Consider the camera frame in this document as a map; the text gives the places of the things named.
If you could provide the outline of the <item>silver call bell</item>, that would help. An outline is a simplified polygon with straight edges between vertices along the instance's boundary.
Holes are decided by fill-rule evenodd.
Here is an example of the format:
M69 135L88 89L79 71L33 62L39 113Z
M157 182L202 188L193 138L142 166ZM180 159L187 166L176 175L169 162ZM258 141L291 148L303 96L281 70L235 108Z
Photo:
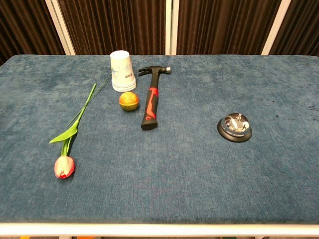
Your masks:
M220 135L231 142L245 142L252 136L248 119L241 113L231 113L222 118L217 124Z

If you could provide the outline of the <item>black red claw hammer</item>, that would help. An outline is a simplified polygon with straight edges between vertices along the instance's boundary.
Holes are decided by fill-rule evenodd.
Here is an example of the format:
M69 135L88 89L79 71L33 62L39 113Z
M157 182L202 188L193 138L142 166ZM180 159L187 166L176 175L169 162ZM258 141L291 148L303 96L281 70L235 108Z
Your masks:
M171 74L171 67L149 66L139 69L139 76L146 74L152 74L152 79L146 98L145 114L141 128L142 130L151 130L158 126L157 107L159 101L158 84L160 74Z

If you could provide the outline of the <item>orange yellow ball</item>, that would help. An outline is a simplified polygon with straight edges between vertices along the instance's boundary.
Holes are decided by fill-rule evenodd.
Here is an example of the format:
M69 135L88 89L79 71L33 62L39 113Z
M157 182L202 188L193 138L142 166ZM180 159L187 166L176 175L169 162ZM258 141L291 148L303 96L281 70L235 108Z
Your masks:
M134 111L139 105L139 98L133 92L124 92L119 97L119 104L125 111Z

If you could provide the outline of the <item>blue fabric table cloth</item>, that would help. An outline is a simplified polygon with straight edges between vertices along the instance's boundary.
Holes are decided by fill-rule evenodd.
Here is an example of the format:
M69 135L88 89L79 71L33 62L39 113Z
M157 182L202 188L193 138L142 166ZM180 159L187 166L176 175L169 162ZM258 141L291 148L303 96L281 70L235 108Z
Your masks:
M319 224L319 57L132 56L171 66L159 79L158 126L125 112L109 56L16 55L0 66L0 223ZM68 156L65 132L96 83ZM218 122L252 129L231 142Z

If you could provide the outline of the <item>stack of white paper cups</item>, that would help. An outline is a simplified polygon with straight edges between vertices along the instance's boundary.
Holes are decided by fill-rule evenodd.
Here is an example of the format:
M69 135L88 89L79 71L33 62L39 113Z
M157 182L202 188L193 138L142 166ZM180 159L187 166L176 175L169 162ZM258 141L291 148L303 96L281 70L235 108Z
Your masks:
M110 54L112 86L117 92L128 92L136 87L130 54L117 50Z

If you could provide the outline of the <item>dark brown pleated curtain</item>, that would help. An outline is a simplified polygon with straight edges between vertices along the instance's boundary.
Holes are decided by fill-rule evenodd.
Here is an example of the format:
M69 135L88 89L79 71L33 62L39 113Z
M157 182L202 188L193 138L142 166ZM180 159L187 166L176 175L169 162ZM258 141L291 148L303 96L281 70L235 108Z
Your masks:
M165 53L165 0L57 0L78 55ZM262 53L280 0L179 0L177 54ZM45 0L0 0L0 65L64 54ZM319 56L319 0L291 0L271 54Z

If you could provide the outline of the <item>artificial pink tulip green stem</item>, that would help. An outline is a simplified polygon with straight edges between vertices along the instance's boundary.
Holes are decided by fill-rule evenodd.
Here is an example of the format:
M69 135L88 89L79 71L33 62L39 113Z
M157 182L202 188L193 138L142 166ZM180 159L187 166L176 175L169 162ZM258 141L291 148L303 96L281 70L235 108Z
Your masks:
M73 119L68 123L70 126L65 132L60 134L59 136L52 139L49 143L57 143L62 142L62 148L60 152L60 156L54 163L54 174L56 178L65 179L72 175L75 170L75 162L74 159L68 156L68 151L70 148L70 144L72 141L72 137L78 132L78 124L80 119L88 106L91 102L92 98L95 97L99 91L107 84L108 80L104 80L103 83L98 87L97 92L94 92L96 89L96 83L94 83L85 104L82 106L81 110L73 117Z

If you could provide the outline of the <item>white partition frame post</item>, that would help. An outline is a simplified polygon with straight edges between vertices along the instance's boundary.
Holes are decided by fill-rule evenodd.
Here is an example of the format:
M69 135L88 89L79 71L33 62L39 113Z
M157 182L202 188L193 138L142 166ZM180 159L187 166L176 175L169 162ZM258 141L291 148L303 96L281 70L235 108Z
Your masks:
M58 0L45 0L66 55L76 55Z
M287 10L290 6L291 0L281 0L280 6L278 8L278 11L276 13L274 22L272 24L271 30L268 34L267 40L265 42L265 45L263 47L261 55L269 55L270 50L272 49L273 43L277 37L277 34L279 32L279 29L282 25L282 22L285 18L285 15L287 13Z
M176 55L179 0L165 1L165 55Z

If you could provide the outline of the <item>white table frame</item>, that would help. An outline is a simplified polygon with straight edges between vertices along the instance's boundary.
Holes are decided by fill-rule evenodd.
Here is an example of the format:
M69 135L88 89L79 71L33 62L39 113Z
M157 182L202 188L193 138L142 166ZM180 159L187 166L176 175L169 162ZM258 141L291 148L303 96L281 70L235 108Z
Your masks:
M319 237L319 225L0 223L0 236Z

